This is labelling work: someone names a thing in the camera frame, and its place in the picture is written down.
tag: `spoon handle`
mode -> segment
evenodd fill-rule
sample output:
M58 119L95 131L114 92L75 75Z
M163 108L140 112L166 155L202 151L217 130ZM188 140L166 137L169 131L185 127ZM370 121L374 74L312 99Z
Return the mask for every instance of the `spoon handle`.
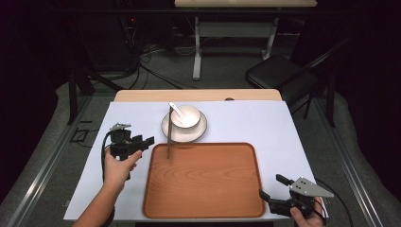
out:
M174 109L174 111L177 112L177 114L180 118L185 117L185 115L180 111L180 109L178 109L178 107L174 103L170 102L170 103L168 103L168 105L170 105L170 107L172 107Z

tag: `chair backrest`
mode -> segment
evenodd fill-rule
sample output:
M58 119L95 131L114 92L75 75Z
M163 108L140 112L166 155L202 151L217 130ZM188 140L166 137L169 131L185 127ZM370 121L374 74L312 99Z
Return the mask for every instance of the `chair backrest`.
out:
M319 67L323 67L323 65L330 67L331 65L327 64L333 64L335 63L337 57L339 56L339 53L351 42L352 38L348 37L338 44L336 44L334 47L330 48L328 51L326 51L324 54L320 55L318 58L316 58L314 61L310 62L309 64L305 65L298 73L292 75L289 77L285 82L281 83L280 86L283 87L286 84L292 82L294 79L298 78L304 73L313 73L314 71L317 70Z

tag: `chopsticks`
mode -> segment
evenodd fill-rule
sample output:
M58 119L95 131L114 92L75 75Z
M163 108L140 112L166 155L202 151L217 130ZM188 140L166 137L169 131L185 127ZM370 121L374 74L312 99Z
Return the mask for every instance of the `chopsticks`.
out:
M173 108L170 107L170 111L168 113L168 137L167 137L167 159L170 158L170 151L171 151L171 128L172 128L172 120L171 120L171 113L173 113Z

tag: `human hand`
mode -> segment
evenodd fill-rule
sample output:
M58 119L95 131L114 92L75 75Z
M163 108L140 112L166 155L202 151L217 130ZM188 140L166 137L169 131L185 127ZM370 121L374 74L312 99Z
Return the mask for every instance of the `human hand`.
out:
M315 201L318 201L315 202L315 210L321 214L323 211L321 207L322 200L315 197ZM297 207L292 207L290 212L299 227L323 227L323 220L315 213L310 214L310 216L305 219Z
M105 149L105 167L104 167L104 184L103 187L112 192L120 193L130 171L136 167L136 162L142 157L142 151L138 150L128 159L119 161L111 155L110 148Z

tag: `table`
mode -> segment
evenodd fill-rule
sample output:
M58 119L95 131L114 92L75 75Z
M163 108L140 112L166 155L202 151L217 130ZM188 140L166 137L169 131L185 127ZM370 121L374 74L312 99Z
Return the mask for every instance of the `table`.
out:
M316 0L175 0L177 8L308 8L316 7ZM201 22L195 18L195 61L193 79L201 79L201 37L268 38L263 60L270 56L278 18L267 22Z
M234 101L224 101L227 97ZM175 101L177 105L195 105L206 115L208 129L196 142L247 142L253 145L263 190L273 198L286 200L289 197L288 189L275 181L277 173L294 180L301 175L309 180L314 179L287 104L281 100L276 90L120 91L104 117L64 219L77 219L102 185L100 151L103 137L110 126L116 122L131 123L131 136L154 136L154 146L165 143L166 137L161 131L160 123L168 112L168 101ZM232 124L238 119L246 119L246 124ZM142 213L148 164L154 146L144 152L143 158L131 174L131 180L126 182L115 205L114 220L177 221L149 219ZM271 214L267 209L260 218L186 221L267 221L280 218L286 217Z

